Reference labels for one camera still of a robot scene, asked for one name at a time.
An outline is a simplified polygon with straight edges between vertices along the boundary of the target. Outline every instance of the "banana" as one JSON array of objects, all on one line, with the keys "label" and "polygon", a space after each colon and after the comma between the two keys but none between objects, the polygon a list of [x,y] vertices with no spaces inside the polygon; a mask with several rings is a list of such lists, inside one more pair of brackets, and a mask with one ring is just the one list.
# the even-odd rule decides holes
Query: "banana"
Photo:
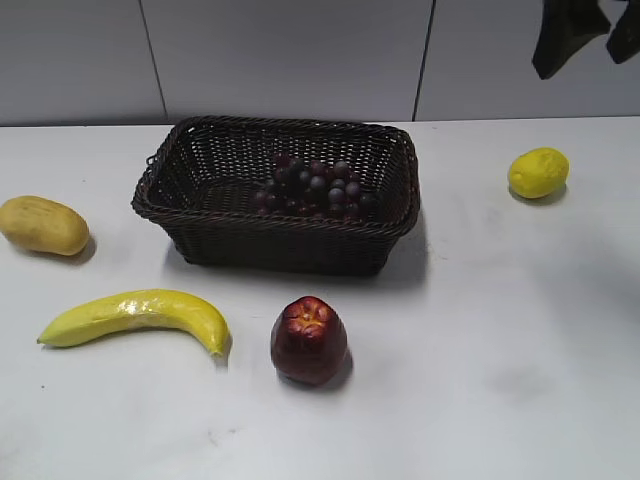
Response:
[{"label": "banana", "polygon": [[210,303],[175,290],[137,290],[100,298],[56,317],[38,343],[73,347],[103,335],[143,327],[176,328],[193,335],[211,355],[224,355],[229,328]]}]

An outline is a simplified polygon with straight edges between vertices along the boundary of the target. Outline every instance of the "bunch of grapes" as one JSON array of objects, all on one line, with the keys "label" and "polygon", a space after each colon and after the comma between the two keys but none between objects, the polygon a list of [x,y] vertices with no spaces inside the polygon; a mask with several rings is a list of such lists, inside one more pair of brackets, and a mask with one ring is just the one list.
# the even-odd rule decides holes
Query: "bunch of grapes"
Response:
[{"label": "bunch of grapes", "polygon": [[347,162],[310,166],[286,154],[275,156],[276,170],[255,195],[260,215],[293,215],[358,221],[376,205],[372,193],[362,191],[358,174]]}]

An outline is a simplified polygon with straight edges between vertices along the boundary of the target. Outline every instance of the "yellow lemon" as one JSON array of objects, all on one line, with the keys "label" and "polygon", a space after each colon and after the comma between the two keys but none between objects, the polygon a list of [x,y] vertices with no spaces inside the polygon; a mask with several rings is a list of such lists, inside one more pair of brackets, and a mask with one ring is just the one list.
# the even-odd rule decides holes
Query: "yellow lemon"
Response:
[{"label": "yellow lemon", "polygon": [[540,198],[562,187],[569,160],[549,147],[536,148],[516,158],[509,169],[511,189],[524,198]]}]

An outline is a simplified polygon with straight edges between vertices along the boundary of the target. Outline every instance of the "dark brown wicker basket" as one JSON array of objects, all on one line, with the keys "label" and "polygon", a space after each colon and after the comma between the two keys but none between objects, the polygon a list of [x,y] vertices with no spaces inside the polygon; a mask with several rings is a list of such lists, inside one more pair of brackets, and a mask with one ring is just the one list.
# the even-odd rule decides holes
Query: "dark brown wicker basket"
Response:
[{"label": "dark brown wicker basket", "polygon": [[[258,215],[251,200],[281,152],[307,164],[347,161],[379,208],[359,224]],[[132,206],[194,264],[374,275],[420,210],[413,143],[393,127],[195,117],[177,124],[148,163]]]}]

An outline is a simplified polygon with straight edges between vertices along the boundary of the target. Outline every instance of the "red apple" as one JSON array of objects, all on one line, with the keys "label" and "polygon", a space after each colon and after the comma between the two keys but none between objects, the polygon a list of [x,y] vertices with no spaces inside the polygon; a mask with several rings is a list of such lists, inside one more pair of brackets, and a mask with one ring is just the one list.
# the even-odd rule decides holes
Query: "red apple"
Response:
[{"label": "red apple", "polygon": [[316,297],[287,305],[271,331],[271,361],[286,377],[321,385],[347,355],[347,332],[338,314]]}]

